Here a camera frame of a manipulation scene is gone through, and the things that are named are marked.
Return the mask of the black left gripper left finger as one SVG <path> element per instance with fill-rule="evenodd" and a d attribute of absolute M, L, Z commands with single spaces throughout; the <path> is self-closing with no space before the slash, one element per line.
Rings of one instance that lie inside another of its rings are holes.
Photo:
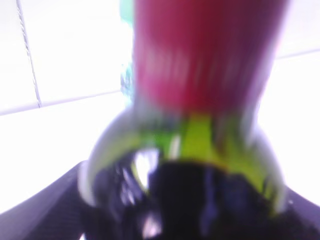
<path fill-rule="evenodd" d="M 0 215 L 2 240 L 100 239 L 99 216 L 78 188 L 80 162 L 43 190 Z"/>

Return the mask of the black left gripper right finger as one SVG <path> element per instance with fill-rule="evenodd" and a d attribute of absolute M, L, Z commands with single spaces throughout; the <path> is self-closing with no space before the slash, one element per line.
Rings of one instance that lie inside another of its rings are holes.
<path fill-rule="evenodd" d="M 320 206 L 287 188 L 285 211 L 275 221 L 279 240 L 318 240 Z"/>

